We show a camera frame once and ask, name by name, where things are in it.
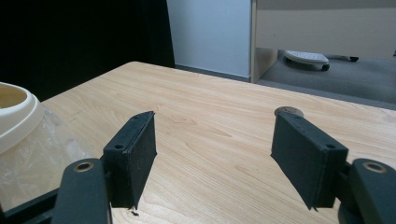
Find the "plastic bag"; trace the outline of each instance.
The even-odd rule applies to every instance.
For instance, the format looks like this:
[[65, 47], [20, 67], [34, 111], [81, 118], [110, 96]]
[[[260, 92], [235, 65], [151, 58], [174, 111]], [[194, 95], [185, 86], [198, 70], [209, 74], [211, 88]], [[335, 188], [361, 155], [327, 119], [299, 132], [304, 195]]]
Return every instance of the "plastic bag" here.
[[37, 127], [0, 154], [0, 203], [4, 211], [59, 188], [64, 168], [92, 157], [92, 148], [73, 137], [66, 125], [44, 107]]

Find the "white object on floor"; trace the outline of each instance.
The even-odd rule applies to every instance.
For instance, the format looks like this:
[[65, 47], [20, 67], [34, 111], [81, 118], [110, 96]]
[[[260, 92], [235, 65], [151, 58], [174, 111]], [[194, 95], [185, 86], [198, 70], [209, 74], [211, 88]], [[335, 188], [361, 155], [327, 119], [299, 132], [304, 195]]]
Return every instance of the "white object on floor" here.
[[330, 68], [329, 59], [323, 54], [285, 50], [285, 57], [297, 63], [320, 64], [323, 71]]

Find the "clear plastic wrap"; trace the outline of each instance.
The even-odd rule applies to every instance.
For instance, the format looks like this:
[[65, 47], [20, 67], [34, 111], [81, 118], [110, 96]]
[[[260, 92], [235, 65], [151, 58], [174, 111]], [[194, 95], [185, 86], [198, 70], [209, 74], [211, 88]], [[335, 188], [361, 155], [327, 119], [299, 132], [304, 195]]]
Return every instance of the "clear plastic wrap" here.
[[82, 144], [55, 114], [44, 108], [37, 127], [0, 154], [3, 210], [58, 188], [68, 164], [92, 157], [92, 148]]

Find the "white wall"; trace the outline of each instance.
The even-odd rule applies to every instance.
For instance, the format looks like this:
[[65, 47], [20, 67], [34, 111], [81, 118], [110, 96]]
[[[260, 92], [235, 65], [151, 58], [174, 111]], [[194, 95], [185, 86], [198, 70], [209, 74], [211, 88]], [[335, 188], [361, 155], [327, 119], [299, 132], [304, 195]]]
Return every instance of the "white wall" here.
[[249, 76], [250, 0], [167, 0], [178, 65]]

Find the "floor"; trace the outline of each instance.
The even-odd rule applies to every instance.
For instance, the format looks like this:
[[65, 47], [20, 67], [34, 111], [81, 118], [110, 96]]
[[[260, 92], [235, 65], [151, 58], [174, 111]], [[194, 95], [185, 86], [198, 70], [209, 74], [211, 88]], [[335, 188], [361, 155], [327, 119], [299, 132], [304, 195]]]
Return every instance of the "floor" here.
[[[320, 65], [287, 63], [279, 51], [276, 63], [257, 82], [258, 85], [297, 91], [396, 110], [396, 60], [359, 58], [355, 63], [347, 57], [326, 55], [330, 69]], [[177, 65], [176, 68], [249, 82], [248, 78]]]

